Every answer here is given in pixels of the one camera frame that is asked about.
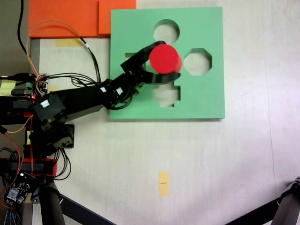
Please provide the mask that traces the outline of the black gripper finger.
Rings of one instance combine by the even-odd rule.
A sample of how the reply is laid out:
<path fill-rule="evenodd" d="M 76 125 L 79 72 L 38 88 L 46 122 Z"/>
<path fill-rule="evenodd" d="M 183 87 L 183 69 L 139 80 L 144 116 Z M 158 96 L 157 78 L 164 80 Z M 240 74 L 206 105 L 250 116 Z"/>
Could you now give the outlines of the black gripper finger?
<path fill-rule="evenodd" d="M 144 71 L 141 74 L 141 81 L 146 84 L 165 84 L 170 83 L 180 78 L 181 73 L 155 74 Z"/>
<path fill-rule="evenodd" d="M 155 47 L 157 47 L 157 46 L 159 46 L 159 45 L 162 45 L 162 44 L 166 44 L 166 42 L 165 42 L 165 41 L 162 41 L 162 40 L 156 41 L 156 42 L 154 42 L 154 43 L 152 43 L 152 44 L 150 44 L 150 45 L 144 47 L 144 48 L 141 50 L 141 52 L 142 52 L 143 55 L 149 55 L 149 54 L 151 53 L 151 51 L 152 51 Z"/>

